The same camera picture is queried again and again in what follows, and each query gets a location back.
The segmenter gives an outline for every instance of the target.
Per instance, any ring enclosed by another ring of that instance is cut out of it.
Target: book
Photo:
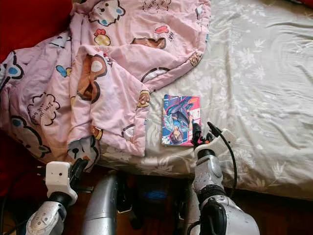
[[[164,96],[162,115],[163,145],[193,146],[192,124],[201,125],[200,97]]]

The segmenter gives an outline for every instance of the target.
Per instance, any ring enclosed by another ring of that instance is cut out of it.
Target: cartoon print blanket
[[[0,128],[44,162],[106,144],[144,156],[150,93],[202,57],[207,0],[89,0],[69,29],[0,65]]]

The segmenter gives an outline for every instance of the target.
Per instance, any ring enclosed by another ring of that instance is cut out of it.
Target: wire
[[[197,225],[199,225],[199,224],[200,224],[200,220],[198,220],[198,221],[192,223],[191,225],[189,225],[189,227],[188,227],[188,229],[187,229],[187,235],[190,235],[191,230],[192,230],[194,227],[196,227]]]
[[[236,159],[235,159],[235,156],[234,156],[234,153],[233,153],[233,150],[231,149],[231,147],[229,146],[227,140],[225,139],[225,137],[220,133],[220,136],[222,138],[222,140],[224,141],[224,143],[226,144],[229,152],[230,152],[230,155],[231,155],[231,158],[233,160],[233,167],[234,167],[234,183],[233,183],[233,187],[231,189],[231,192],[230,192],[230,195],[229,197],[232,198],[232,196],[234,195],[234,192],[235,192],[235,189],[236,189],[236,186],[237,186],[237,165],[236,165]]]
[[[21,223],[18,223],[14,228],[12,228],[11,230],[9,230],[8,232],[6,232],[4,235],[10,235],[12,234],[15,230],[18,229],[18,227],[20,227],[21,225],[23,225],[24,223],[26,223],[28,221],[28,219],[22,221]]]
[[[40,171],[40,169],[44,169],[44,167],[42,166],[38,166],[35,169],[30,169],[30,170],[26,170],[24,172],[22,172],[21,174],[19,174],[17,177],[15,177],[15,179],[12,181],[12,183],[10,184],[10,187],[8,189],[8,192],[6,193],[6,195],[3,198],[3,202],[1,205],[1,214],[0,214],[0,235],[3,234],[3,219],[4,219],[4,208],[5,208],[5,203],[12,191],[12,188],[14,187],[14,185],[21,179],[21,177],[23,177],[24,175],[28,174],[28,173],[32,173],[32,172],[37,172],[37,173],[42,173]]]

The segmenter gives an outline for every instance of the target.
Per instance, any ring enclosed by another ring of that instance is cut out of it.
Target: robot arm
[[[26,235],[60,235],[63,232],[67,207],[77,200],[77,187],[88,161],[78,159],[70,167],[65,162],[50,162],[46,165],[48,200],[30,217]]]
[[[193,128],[192,143],[198,158],[193,186],[199,201],[200,219],[196,224],[200,224],[200,235],[259,235],[255,220],[226,195],[222,185],[222,170],[216,156],[225,149],[223,139],[233,143],[235,137],[228,130],[221,132],[211,123],[210,127],[214,129],[215,139],[212,135],[202,138],[198,124]]]

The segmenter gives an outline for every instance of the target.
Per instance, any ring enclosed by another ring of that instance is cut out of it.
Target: gray bedsheet
[[[312,9],[285,0],[212,0],[202,61],[151,95],[146,157],[103,147],[101,165],[137,174],[192,173],[192,149],[160,144],[164,94],[201,96],[203,123],[236,135],[239,188],[313,199]],[[231,157],[225,153],[220,161],[231,186]]]

